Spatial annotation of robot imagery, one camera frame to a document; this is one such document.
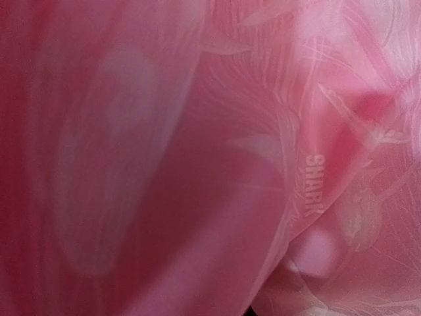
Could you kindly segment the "pink patterned shorts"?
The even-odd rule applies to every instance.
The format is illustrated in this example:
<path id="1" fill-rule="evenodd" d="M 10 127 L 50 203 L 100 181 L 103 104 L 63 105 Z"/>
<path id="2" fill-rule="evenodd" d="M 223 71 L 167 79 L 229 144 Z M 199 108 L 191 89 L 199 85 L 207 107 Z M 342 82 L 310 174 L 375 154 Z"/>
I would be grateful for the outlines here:
<path id="1" fill-rule="evenodd" d="M 419 315 L 419 1 L 2 1 L 2 315 Z"/>

